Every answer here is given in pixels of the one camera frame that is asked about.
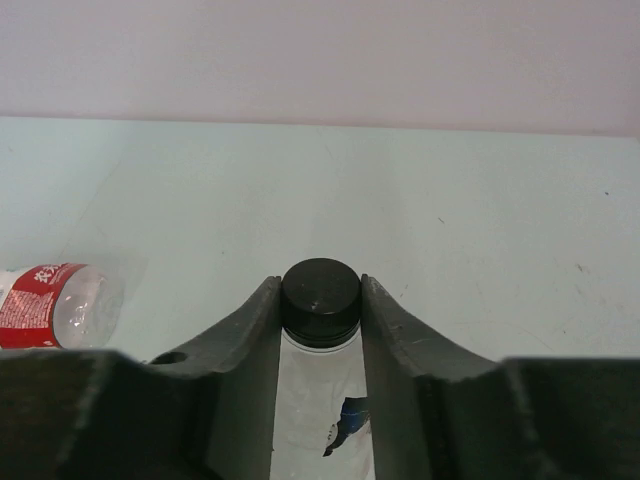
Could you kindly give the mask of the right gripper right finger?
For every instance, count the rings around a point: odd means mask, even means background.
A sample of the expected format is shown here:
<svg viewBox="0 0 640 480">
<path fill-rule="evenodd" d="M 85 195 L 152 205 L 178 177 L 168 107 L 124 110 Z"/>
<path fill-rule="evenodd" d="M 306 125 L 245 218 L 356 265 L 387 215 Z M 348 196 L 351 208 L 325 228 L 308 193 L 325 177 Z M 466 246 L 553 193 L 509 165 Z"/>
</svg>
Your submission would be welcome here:
<svg viewBox="0 0 640 480">
<path fill-rule="evenodd" d="M 639 363 L 493 362 L 362 279 L 362 340 L 380 479 L 635 479 Z"/>
</svg>

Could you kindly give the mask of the small clear blue-label bottle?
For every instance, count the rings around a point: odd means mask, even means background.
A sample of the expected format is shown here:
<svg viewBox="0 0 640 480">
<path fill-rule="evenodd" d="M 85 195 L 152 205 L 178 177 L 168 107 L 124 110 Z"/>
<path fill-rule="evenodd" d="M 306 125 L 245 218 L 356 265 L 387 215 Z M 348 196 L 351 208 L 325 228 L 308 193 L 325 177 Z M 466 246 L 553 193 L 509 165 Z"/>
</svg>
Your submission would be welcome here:
<svg viewBox="0 0 640 480">
<path fill-rule="evenodd" d="M 282 334 L 270 477 L 375 477 L 359 334 L 329 349 Z"/>
</svg>

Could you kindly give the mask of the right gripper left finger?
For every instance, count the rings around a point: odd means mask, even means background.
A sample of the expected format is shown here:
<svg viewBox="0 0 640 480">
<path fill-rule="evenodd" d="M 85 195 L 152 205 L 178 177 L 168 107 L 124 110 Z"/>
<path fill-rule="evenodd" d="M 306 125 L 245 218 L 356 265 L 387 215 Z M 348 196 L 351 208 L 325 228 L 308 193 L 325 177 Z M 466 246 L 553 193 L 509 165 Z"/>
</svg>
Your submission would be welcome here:
<svg viewBox="0 0 640 480">
<path fill-rule="evenodd" d="M 5 479 L 265 479 L 280 287 L 148 363 L 113 350 L 1 355 Z"/>
</svg>

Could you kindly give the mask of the black bottle cap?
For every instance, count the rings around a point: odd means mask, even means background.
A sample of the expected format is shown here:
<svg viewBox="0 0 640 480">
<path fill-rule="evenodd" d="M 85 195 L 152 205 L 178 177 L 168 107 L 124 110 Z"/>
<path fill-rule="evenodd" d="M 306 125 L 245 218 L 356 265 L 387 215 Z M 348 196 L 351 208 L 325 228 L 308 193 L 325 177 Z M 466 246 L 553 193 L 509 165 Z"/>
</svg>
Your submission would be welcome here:
<svg viewBox="0 0 640 480">
<path fill-rule="evenodd" d="M 348 265 L 329 258 L 301 261 L 281 282 L 282 327 L 304 347 L 338 347 L 358 331 L 361 297 L 361 280 Z"/>
</svg>

